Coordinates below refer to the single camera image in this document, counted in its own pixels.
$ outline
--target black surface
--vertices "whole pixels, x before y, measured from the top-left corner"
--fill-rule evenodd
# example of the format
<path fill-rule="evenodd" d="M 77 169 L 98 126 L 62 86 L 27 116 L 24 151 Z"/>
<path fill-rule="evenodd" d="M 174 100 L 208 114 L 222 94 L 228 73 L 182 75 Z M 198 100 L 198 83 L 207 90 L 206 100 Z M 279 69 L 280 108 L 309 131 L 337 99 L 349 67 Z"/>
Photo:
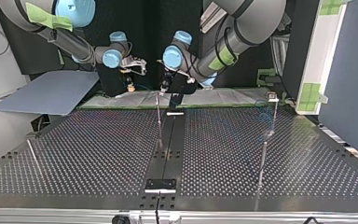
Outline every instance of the black surface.
<path fill-rule="evenodd" d="M 176 178 L 180 211 L 358 212 L 358 159 L 309 120 L 281 108 L 187 109 L 176 117 L 164 178 Z"/>
<path fill-rule="evenodd" d="M 320 0 L 296 1 L 296 10 L 292 18 L 292 33 L 290 34 L 289 48 L 282 77 L 284 85 L 295 99 L 298 96 L 304 67 L 310 50 L 310 39 L 318 14 L 319 2 Z"/>
<path fill-rule="evenodd" d="M 19 28 L 3 14 L 1 8 L 0 22 L 22 74 L 40 74 L 62 68 L 55 45 Z"/>
<path fill-rule="evenodd" d="M 148 179 L 145 189 L 176 189 L 176 179 Z"/>
<path fill-rule="evenodd" d="M 97 0 L 97 11 L 91 25 L 84 28 L 92 45 L 109 45 L 108 36 L 124 31 L 133 43 L 132 55 L 147 61 L 147 75 L 134 76 L 135 84 L 149 89 L 159 87 L 162 65 L 156 63 L 172 41 L 177 30 L 193 35 L 192 49 L 198 48 L 201 0 Z M 105 93 L 109 96 L 126 91 L 118 70 L 98 65 L 98 73 Z"/>
<path fill-rule="evenodd" d="M 28 147 L 7 153 L 0 207 L 358 212 L 358 160 L 292 110 L 278 112 L 259 194 L 269 110 L 187 109 L 161 140 L 156 112 L 78 111 L 33 141 L 37 161 Z M 161 178 L 176 194 L 145 194 Z"/>

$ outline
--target grey plate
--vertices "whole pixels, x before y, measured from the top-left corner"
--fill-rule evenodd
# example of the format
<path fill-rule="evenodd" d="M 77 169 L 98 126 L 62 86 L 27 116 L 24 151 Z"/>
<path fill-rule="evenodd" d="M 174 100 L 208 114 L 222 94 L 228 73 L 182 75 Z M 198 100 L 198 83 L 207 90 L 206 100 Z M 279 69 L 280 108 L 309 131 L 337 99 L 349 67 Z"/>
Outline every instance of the grey plate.
<path fill-rule="evenodd" d="M 68 115 L 98 79 L 94 72 L 47 72 L 0 102 L 0 111 Z"/>

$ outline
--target metal clamp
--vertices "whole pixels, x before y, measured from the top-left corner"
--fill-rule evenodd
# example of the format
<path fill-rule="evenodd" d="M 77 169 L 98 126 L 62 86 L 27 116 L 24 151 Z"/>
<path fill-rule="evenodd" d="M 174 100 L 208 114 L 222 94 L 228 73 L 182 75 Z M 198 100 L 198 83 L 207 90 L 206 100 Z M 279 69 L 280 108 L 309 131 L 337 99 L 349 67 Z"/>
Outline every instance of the metal clamp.
<path fill-rule="evenodd" d="M 146 65 L 147 65 L 147 62 L 144 59 L 133 57 L 130 55 L 130 56 L 124 58 L 123 60 L 121 60 L 120 72 L 121 73 L 135 73 L 140 76 L 145 76 L 146 72 L 147 72 Z M 141 67 L 140 73 L 131 69 L 131 67 L 136 67 L 136 66 Z"/>

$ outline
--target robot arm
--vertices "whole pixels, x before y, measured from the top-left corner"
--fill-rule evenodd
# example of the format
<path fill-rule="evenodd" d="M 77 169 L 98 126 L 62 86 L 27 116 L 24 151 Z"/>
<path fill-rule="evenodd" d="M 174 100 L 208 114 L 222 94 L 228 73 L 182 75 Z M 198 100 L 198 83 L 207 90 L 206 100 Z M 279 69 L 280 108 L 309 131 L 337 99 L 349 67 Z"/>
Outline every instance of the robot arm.
<path fill-rule="evenodd" d="M 191 35 L 184 31 L 176 32 L 163 55 L 166 71 L 171 71 L 166 74 L 185 72 L 201 84 L 214 80 L 219 71 L 234 65 L 240 54 L 271 36 L 282 19 L 286 5 L 286 0 L 214 1 L 234 17 L 233 29 L 225 31 L 225 35 L 200 59 L 188 51 Z M 161 87 L 161 90 L 167 90 L 167 87 Z"/>
<path fill-rule="evenodd" d="M 89 25 L 95 14 L 94 0 L 0 0 L 0 8 L 5 15 L 21 29 L 44 37 L 49 43 L 72 54 L 78 63 L 103 63 L 107 67 L 121 67 L 128 70 L 140 66 L 145 75 L 145 60 L 130 56 L 132 43 L 123 32 L 113 32 L 108 47 L 91 46 L 86 40 L 65 29 L 50 29 L 38 23 L 30 22 L 26 12 L 26 3 L 31 3 L 46 12 L 71 19 L 74 27 Z"/>

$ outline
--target metal base plate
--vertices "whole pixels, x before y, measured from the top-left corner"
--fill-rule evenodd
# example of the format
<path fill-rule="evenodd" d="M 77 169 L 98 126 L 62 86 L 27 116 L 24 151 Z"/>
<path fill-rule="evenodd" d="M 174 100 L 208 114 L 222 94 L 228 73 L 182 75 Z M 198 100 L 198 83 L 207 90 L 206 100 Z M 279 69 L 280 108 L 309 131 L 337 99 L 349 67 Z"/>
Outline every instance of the metal base plate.
<path fill-rule="evenodd" d="M 358 213 L 358 160 L 281 108 L 78 111 L 0 160 L 0 207 L 156 209 L 147 179 L 176 179 L 160 210 Z M 263 185 L 261 147 L 268 141 Z"/>

